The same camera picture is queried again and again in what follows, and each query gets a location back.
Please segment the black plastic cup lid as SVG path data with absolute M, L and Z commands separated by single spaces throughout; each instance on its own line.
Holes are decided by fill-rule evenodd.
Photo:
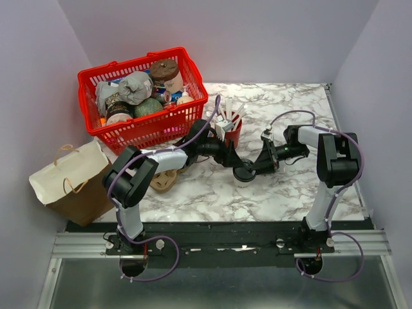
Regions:
M 248 178 L 248 177 L 252 177 L 252 176 L 256 177 L 255 173 L 248 173 L 248 172 L 239 172 L 239 173 L 232 172 L 232 173 L 233 173 L 234 176 L 242 177 L 242 178 Z

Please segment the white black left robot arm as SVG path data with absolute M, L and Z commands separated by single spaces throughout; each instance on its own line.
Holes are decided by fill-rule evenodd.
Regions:
M 146 240 L 139 203 L 145 196 L 156 174 L 191 166 L 199 156 L 212 157 L 226 168 L 248 169 L 252 161 L 238 156 L 234 142 L 226 144 L 211 128 L 210 122 L 196 120 L 189 133 L 174 146 L 143 151 L 126 147 L 103 178 L 103 186 L 116 210 L 117 230 L 122 238 L 120 246 L 128 254 L 136 254 Z

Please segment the white paper coffee cup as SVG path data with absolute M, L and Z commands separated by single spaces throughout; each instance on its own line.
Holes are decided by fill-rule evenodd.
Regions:
M 255 176 L 242 178 L 242 177 L 234 177 L 234 184 L 239 188 L 248 187 L 255 179 Z

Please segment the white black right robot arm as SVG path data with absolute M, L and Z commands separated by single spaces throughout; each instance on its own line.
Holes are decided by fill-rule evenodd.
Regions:
M 275 146 L 267 129 L 261 136 L 262 150 L 255 162 L 246 165 L 253 175 L 274 173 L 280 162 L 306 158 L 309 147 L 317 150 L 316 171 L 319 186 L 314 204 L 303 218 L 293 244 L 303 252 L 327 242 L 333 214 L 341 196 L 362 174 L 362 156 L 355 133 L 340 133 L 309 125 L 288 126 L 284 132 L 286 144 Z

